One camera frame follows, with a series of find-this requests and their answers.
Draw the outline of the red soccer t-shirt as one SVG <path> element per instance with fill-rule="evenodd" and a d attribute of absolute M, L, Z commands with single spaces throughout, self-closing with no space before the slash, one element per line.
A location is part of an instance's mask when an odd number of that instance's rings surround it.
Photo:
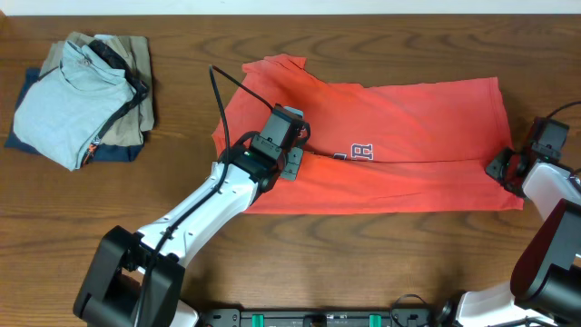
<path fill-rule="evenodd" d="M 298 176 L 280 179 L 252 213 L 360 214 L 519 210 L 486 175 L 512 144 L 498 79 L 431 84 L 331 84 L 303 57 L 245 64 L 243 86 L 213 132 L 218 151 L 267 122 L 271 104 L 310 125 Z"/>

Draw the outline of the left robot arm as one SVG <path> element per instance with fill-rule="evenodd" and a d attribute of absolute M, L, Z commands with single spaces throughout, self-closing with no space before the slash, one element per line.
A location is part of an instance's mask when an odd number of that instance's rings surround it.
<path fill-rule="evenodd" d="M 90 326 L 195 325 L 197 312 L 180 299 L 187 266 L 278 179 L 295 179 L 305 142 L 248 132 L 222 152 L 204 183 L 166 215 L 135 233 L 115 226 L 97 247 L 74 315 Z"/>

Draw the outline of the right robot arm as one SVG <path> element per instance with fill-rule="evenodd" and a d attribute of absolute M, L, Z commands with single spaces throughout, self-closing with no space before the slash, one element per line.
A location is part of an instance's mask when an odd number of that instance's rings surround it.
<path fill-rule="evenodd" d="M 510 281 L 464 293 L 454 326 L 580 324 L 580 177 L 532 152 L 506 148 L 486 173 L 535 205 L 543 224 L 518 259 Z"/>

